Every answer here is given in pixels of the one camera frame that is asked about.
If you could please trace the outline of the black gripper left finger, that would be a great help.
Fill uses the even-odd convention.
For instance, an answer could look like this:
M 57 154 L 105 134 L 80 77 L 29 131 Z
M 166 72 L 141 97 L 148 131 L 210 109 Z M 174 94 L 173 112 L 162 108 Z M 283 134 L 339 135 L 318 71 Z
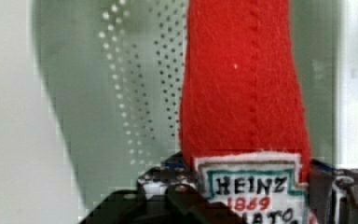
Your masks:
M 137 189 L 111 193 L 79 224 L 243 224 L 223 203 L 200 194 L 199 175 L 176 153 L 137 179 Z

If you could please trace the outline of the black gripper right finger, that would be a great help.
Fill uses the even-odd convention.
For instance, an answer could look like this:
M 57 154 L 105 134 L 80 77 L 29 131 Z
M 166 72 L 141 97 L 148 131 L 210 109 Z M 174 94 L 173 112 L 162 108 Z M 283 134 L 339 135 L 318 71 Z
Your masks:
M 310 209 L 318 224 L 358 224 L 358 169 L 340 169 L 313 160 Z

